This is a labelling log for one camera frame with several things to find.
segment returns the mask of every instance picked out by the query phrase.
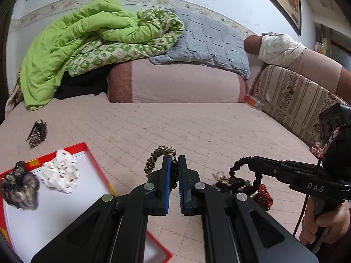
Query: human hand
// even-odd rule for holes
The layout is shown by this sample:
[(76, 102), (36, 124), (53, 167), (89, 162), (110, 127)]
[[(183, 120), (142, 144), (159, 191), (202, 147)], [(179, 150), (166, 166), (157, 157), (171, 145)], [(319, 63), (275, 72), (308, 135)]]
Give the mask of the human hand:
[(350, 209), (348, 202), (339, 205), (336, 210), (326, 212), (317, 219), (313, 215), (315, 202), (312, 197), (308, 198), (305, 216), (302, 220), (300, 242), (303, 245), (312, 244), (315, 241), (315, 233), (318, 227), (331, 227), (324, 239), (325, 243), (335, 243), (341, 239), (350, 226)]

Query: metal screw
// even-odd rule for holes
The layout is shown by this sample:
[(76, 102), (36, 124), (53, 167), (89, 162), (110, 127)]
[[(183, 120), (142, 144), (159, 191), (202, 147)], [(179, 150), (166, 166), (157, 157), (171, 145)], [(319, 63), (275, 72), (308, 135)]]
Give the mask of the metal screw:
[(105, 194), (105, 195), (102, 196), (102, 200), (103, 200), (104, 202), (110, 202), (110, 201), (113, 200), (113, 195), (111, 195), (111, 194)]
[(145, 190), (152, 190), (153, 188), (155, 188), (155, 185), (153, 183), (146, 183), (144, 185)]
[(194, 187), (198, 190), (203, 190), (203, 189), (205, 189), (206, 185), (202, 182), (197, 182), (197, 183), (195, 183)]
[(247, 200), (247, 194), (245, 193), (238, 193), (236, 195), (236, 198), (242, 202), (246, 201)]

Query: pink bedspread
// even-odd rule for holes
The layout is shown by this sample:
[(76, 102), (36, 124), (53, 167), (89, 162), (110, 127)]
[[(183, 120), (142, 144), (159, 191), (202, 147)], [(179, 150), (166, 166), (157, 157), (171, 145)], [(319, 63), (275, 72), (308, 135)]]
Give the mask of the pink bedspread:
[[(48, 124), (47, 140), (29, 150), (25, 142), (37, 119)], [(235, 104), (116, 104), (105, 94), (59, 101), (33, 112), (19, 104), (0, 126), (1, 168), (29, 161), (79, 142), (86, 142), (120, 195), (146, 182), (143, 171), (158, 146), (185, 154), (189, 168), (202, 181), (214, 184), (212, 173), (228, 172), (243, 156), (316, 163), (308, 147), (263, 112)], [(156, 163), (160, 168), (161, 161)], [(253, 180), (243, 167), (237, 175)], [(298, 219), (304, 195), (264, 177), (274, 199), (269, 213), (290, 232)], [(205, 262), (201, 218), (181, 216), (178, 188), (171, 193), (166, 217), (150, 217), (148, 229), (168, 248), (172, 262)]]

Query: floral wallpaper border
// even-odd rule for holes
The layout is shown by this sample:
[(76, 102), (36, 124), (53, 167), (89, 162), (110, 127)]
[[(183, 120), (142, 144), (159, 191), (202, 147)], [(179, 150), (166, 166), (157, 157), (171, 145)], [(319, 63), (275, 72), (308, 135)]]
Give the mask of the floral wallpaper border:
[[(83, 5), (90, 3), (91, 1), (92, 0), (60, 0), (60, 1), (54, 2), (52, 4), (41, 7), (29, 13), (28, 15), (25, 15), (21, 19), (11, 20), (9, 31), (10, 32), (17, 31), (31, 23), (34, 23), (40, 19), (43, 19), (45, 17), (51, 16), (57, 13), (78, 9)], [(142, 9), (143, 7), (144, 8), (153, 7), (153, 8), (160, 8), (160, 9), (170, 9), (172, 7), (179, 7), (182, 9), (188, 9), (190, 11), (197, 12), (201, 15), (211, 17), (214, 20), (222, 21), (224, 24), (230, 27), (239, 29), (244, 37), (255, 35), (253, 31), (247, 29), (243, 25), (237, 23), (236, 21), (226, 16), (223, 16), (206, 7), (196, 5), (190, 2), (186, 2), (183, 0), (120, 0), (120, 2), (122, 5), (139, 6), (140, 9)]]

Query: person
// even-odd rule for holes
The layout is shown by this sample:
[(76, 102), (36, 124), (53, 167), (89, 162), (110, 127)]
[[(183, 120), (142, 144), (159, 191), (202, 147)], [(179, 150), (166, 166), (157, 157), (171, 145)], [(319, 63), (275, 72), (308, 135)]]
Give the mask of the person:
[(302, 221), (300, 242), (303, 245), (315, 241), (315, 233), (319, 227), (330, 226), (316, 256), (320, 263), (350, 263), (351, 261), (351, 220), (348, 201), (339, 205), (336, 210), (326, 212), (315, 219), (313, 212), (315, 202), (309, 197), (305, 216)]

